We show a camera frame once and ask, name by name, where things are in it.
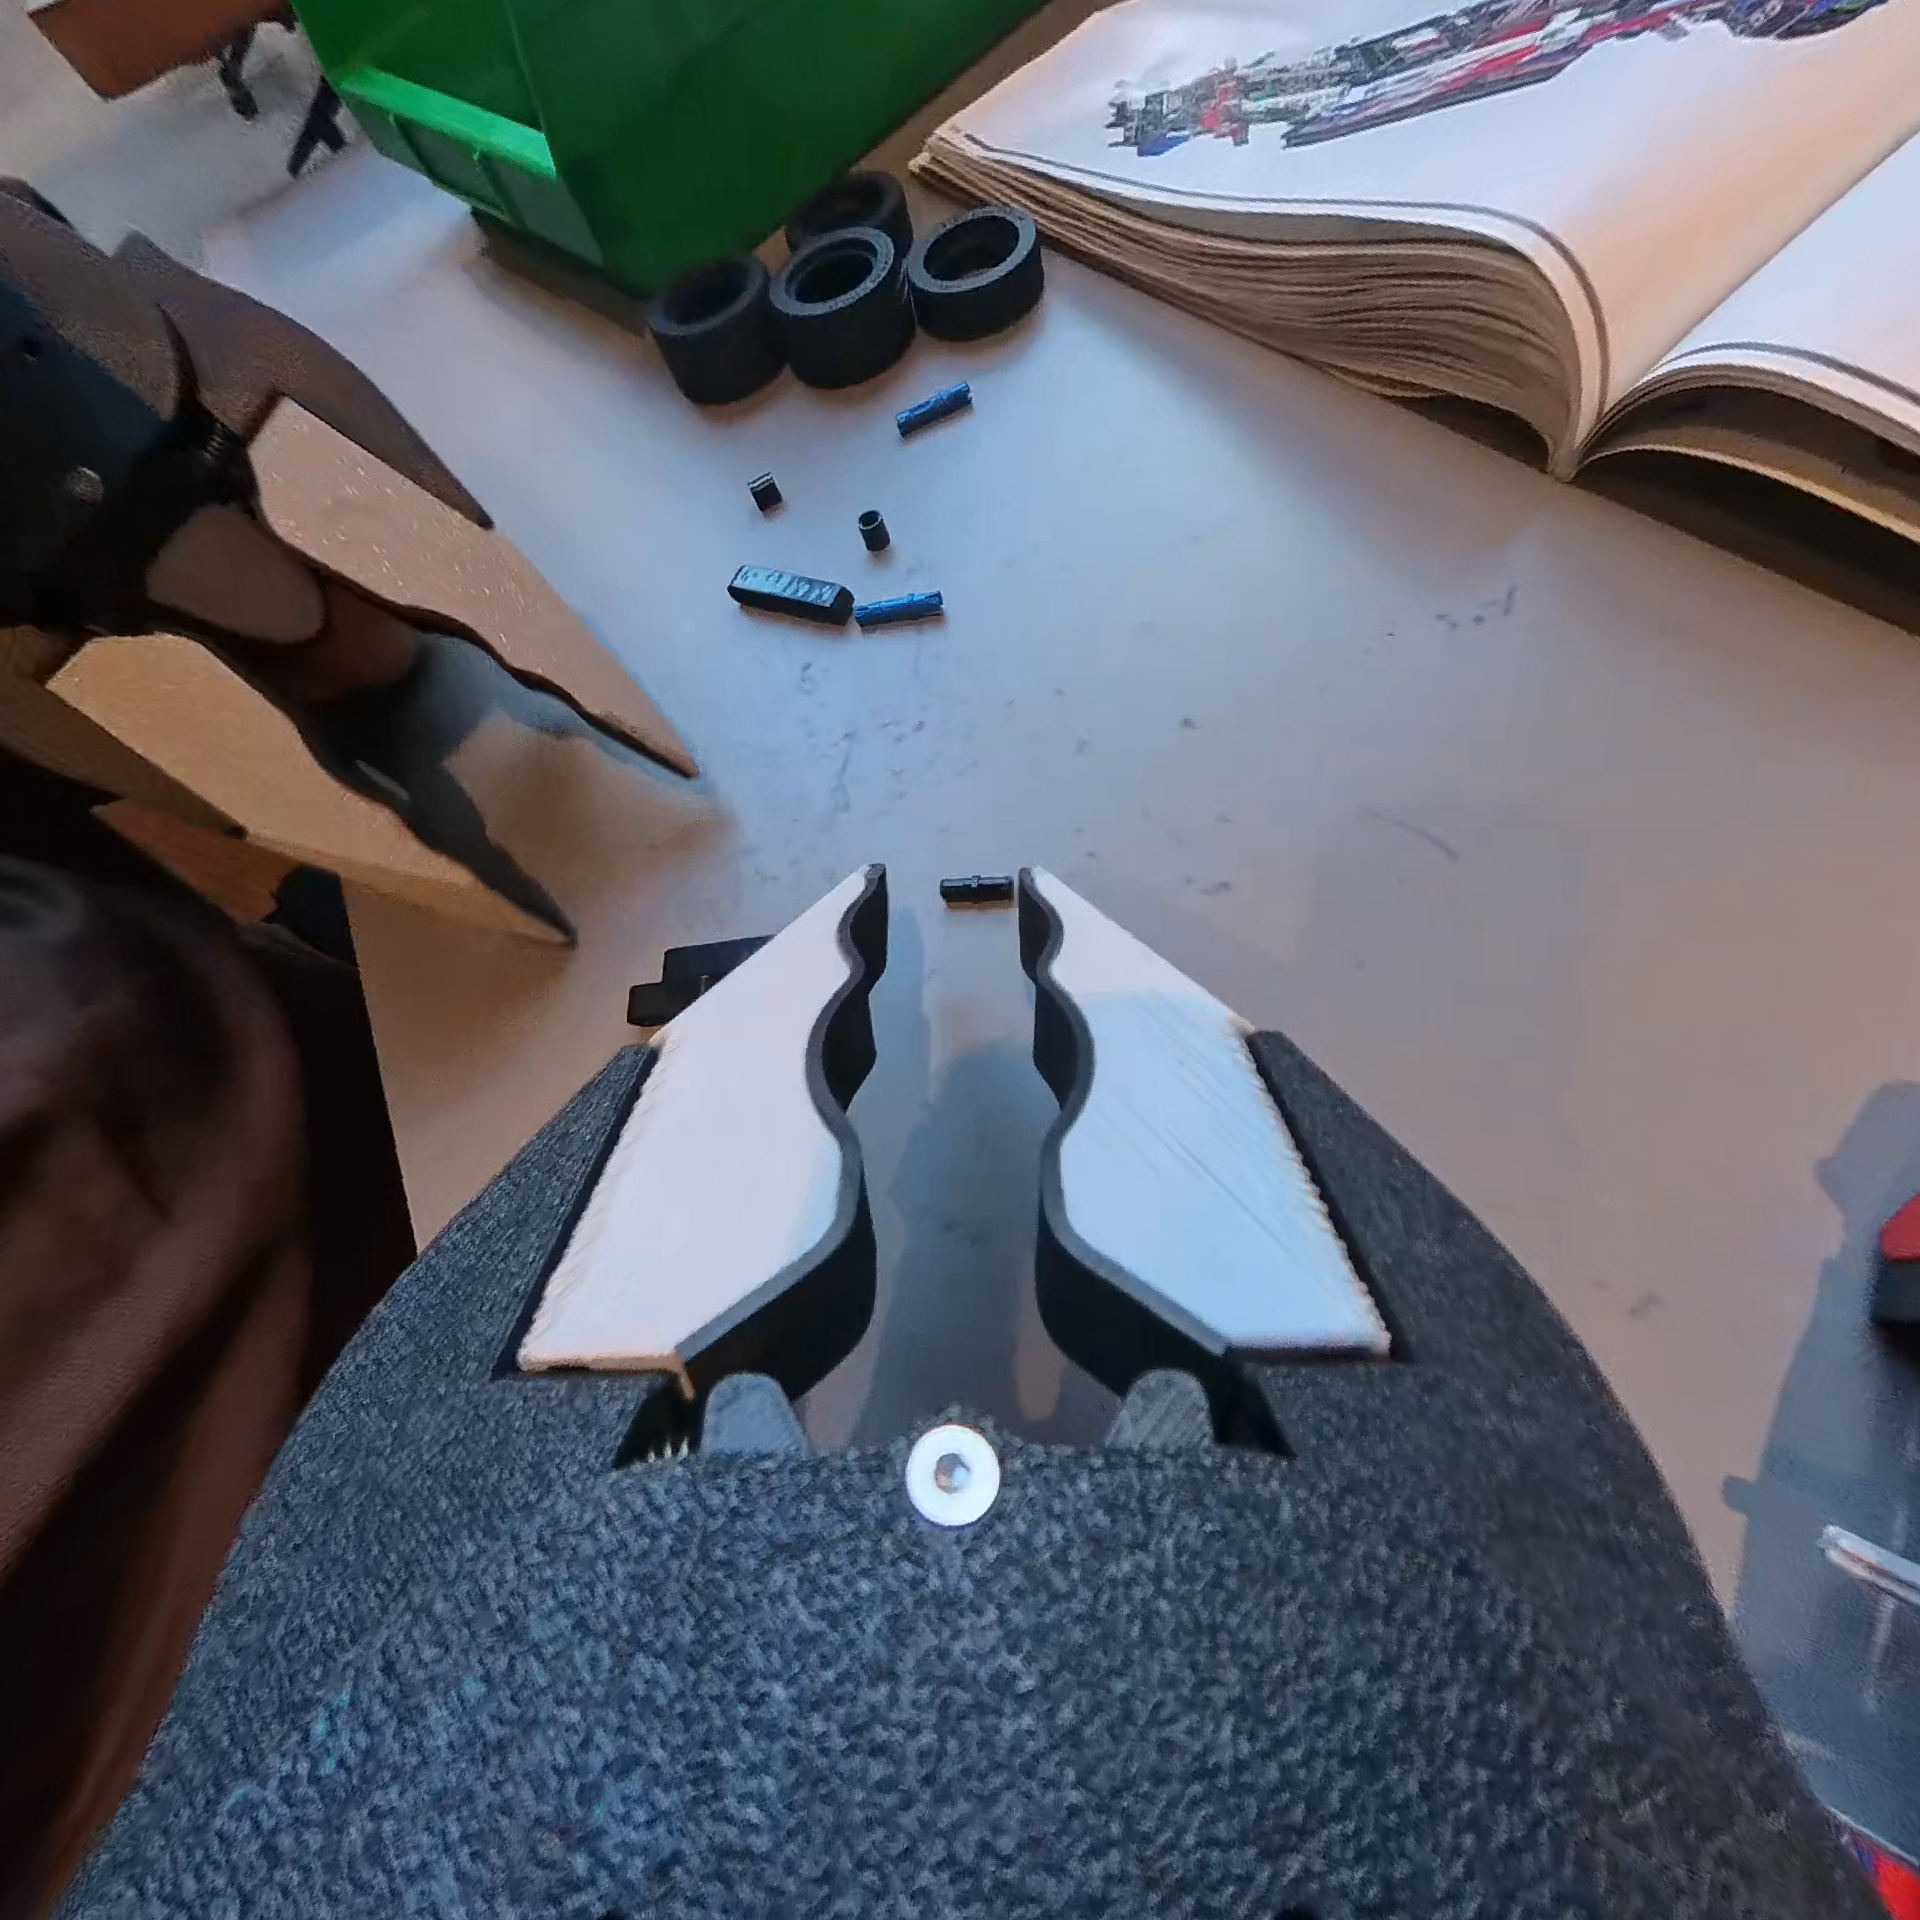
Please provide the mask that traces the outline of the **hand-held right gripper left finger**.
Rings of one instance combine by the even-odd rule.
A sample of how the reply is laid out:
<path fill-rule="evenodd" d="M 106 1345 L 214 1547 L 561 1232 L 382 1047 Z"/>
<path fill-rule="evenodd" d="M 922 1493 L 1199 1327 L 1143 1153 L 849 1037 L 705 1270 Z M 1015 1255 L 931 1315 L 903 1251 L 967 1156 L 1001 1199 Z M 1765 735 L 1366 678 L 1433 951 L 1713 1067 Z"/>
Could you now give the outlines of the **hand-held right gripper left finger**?
<path fill-rule="evenodd" d="M 852 1097 L 886 928 L 884 868 L 861 868 L 656 1026 L 517 1375 L 654 1376 L 684 1399 L 756 1375 L 803 1399 L 852 1356 L 876 1305 Z"/>

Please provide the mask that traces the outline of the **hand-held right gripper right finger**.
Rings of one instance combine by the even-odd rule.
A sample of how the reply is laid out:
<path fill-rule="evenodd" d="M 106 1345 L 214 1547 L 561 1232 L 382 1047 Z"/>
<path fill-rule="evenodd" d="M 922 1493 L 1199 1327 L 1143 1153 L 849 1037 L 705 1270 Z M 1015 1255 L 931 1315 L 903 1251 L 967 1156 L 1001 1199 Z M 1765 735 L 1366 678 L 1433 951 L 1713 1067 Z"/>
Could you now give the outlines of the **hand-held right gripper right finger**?
<path fill-rule="evenodd" d="M 1381 1364 L 1386 1315 L 1255 1048 L 1255 1031 L 1046 868 L 1018 876 L 1039 1161 L 1043 1330 L 1125 1397 L 1182 1371 L 1229 1404 L 1248 1371 Z"/>

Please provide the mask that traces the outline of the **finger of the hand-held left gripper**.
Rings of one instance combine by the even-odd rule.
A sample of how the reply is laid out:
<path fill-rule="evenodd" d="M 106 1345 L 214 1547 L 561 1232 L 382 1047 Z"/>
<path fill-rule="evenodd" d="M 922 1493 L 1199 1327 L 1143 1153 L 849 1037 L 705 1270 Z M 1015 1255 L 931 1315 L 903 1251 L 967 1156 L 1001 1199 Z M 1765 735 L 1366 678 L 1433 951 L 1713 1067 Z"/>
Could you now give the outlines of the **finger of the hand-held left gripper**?
<path fill-rule="evenodd" d="M 437 634 L 471 637 L 631 751 L 700 777 L 681 733 L 504 533 L 473 525 L 287 397 L 253 437 L 250 460 L 260 515 L 302 559 Z"/>
<path fill-rule="evenodd" d="M 448 923 L 550 947 L 570 937 L 510 903 L 396 811 L 325 773 L 299 728 L 190 637 L 97 637 L 47 693 L 263 851 Z"/>

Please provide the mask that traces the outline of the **long black brick beam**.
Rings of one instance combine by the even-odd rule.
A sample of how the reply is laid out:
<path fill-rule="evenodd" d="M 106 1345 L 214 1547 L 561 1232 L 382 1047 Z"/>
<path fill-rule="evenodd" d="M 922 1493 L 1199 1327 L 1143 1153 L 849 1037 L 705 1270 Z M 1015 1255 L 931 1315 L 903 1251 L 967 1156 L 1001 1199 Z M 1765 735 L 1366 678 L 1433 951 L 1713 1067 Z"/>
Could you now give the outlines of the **long black brick beam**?
<path fill-rule="evenodd" d="M 747 937 L 666 950 L 659 960 L 659 979 L 642 981 L 629 990 L 627 1025 L 654 1031 L 676 1021 L 767 943 L 767 937 Z"/>

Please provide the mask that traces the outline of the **green plastic bin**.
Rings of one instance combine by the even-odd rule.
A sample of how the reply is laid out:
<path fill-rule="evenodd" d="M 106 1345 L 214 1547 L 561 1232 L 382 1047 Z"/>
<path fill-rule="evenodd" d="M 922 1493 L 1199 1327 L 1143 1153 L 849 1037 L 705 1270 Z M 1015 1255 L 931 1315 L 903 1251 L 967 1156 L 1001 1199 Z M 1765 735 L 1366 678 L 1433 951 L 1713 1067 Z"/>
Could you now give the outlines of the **green plastic bin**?
<path fill-rule="evenodd" d="M 750 252 L 1035 2 L 297 2 L 372 149 L 650 295 Z"/>

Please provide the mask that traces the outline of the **wood-trimmed long desk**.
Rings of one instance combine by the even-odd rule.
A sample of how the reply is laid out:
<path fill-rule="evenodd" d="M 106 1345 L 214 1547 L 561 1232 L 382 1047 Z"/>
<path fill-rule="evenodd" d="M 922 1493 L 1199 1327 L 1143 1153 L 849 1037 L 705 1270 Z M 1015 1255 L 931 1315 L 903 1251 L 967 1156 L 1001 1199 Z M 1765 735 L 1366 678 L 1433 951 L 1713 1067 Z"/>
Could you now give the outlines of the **wood-trimmed long desk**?
<path fill-rule="evenodd" d="M 137 94 L 181 66 L 237 70 L 258 26 L 299 26 L 287 2 L 28 2 L 27 18 L 104 100 Z"/>

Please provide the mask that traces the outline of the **white desk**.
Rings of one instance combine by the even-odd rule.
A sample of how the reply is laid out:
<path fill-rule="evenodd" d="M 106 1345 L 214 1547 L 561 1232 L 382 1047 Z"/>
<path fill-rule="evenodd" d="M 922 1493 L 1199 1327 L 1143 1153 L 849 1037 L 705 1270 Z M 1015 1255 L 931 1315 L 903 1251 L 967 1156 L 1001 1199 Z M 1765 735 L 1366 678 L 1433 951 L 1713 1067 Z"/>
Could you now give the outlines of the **white desk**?
<path fill-rule="evenodd" d="M 1724 1485 L 1913 1178 L 1916 640 L 1069 261 L 1001 345 L 700 415 L 368 149 L 283 179 L 312 70 L 263 36 L 254 124 L 203 75 L 104 104 L 4 5 L 4 172 L 372 371 L 704 768 L 676 791 L 484 669 L 434 683 L 409 752 L 578 947 L 352 896 L 416 1241 L 623 1045 L 661 950 L 884 864 L 879 1315 L 807 1428 L 879 1445 L 962 1403 L 1090 1438 L 1108 1403 L 1031 1293 L 1053 1102 L 1013 921 L 938 900 L 1039 864 L 1493 1227 L 1734 1606 Z M 897 438 L 962 380 L 964 417 Z M 744 565 L 946 614 L 754 614 Z"/>

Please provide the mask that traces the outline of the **black toy tire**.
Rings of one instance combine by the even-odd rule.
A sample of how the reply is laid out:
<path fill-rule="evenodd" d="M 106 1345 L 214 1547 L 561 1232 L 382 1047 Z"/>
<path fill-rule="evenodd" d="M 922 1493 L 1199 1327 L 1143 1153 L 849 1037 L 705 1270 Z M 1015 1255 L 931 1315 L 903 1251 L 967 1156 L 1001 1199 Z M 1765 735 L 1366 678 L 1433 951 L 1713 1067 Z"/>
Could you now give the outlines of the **black toy tire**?
<path fill-rule="evenodd" d="M 1043 250 L 1020 208 L 980 207 L 930 228 L 907 256 L 917 328 L 940 344 L 993 338 L 1043 300 Z"/>
<path fill-rule="evenodd" d="M 909 259 L 915 231 L 905 186 L 895 175 L 879 168 L 840 172 L 807 197 L 781 231 L 788 252 L 803 252 L 832 232 L 852 228 L 886 235 L 897 259 Z"/>
<path fill-rule="evenodd" d="M 791 252 L 770 291 L 794 379 L 834 392 L 890 371 L 917 323 L 905 256 L 879 228 L 836 228 Z"/>
<path fill-rule="evenodd" d="M 788 366 L 771 280 L 754 252 L 711 259 L 664 286 L 645 303 L 645 331 L 694 405 L 746 400 Z"/>

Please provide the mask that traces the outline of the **black brick beam with holes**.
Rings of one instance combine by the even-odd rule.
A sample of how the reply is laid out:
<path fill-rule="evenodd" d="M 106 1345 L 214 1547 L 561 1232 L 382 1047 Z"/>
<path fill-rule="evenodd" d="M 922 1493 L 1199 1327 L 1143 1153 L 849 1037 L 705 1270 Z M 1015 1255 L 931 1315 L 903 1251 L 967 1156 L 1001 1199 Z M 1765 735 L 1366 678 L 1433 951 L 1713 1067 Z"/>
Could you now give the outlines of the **black brick beam with holes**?
<path fill-rule="evenodd" d="M 776 567 L 744 565 L 727 582 L 727 595 L 739 606 L 842 628 L 852 619 L 852 589 L 809 574 Z"/>

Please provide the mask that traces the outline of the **person's brown sweater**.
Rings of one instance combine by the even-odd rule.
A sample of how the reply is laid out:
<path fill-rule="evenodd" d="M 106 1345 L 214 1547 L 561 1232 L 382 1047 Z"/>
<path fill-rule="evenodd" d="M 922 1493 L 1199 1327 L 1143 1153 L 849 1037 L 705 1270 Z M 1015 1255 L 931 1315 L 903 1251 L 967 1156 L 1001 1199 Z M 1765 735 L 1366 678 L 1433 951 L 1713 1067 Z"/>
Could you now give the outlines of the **person's brown sweater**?
<path fill-rule="evenodd" d="M 3 1897 L 38 1917 L 416 1239 L 343 958 L 22 859 L 3 937 Z"/>

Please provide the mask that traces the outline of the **red white blue toy car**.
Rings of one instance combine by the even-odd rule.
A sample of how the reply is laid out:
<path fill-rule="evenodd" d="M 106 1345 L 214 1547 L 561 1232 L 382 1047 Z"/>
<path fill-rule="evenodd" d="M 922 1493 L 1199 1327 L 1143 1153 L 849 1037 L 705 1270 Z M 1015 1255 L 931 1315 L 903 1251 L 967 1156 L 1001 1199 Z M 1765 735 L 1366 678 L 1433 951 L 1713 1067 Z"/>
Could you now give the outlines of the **red white blue toy car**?
<path fill-rule="evenodd" d="M 1890 1917 L 1917 1912 L 1916 1208 L 1825 1270 L 1759 1466 L 1724 1485 L 1740 1649 Z"/>

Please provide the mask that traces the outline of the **open instruction booklet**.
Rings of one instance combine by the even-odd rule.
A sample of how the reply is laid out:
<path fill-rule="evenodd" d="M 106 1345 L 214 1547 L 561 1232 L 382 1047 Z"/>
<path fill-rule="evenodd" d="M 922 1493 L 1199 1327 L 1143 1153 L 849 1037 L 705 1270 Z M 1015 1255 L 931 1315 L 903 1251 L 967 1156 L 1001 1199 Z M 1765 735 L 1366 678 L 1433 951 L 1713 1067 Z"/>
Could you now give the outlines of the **open instruction booklet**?
<path fill-rule="evenodd" d="M 1916 550 L 1917 8 L 1115 5 L 952 199 L 1558 479 L 1733 469 Z"/>

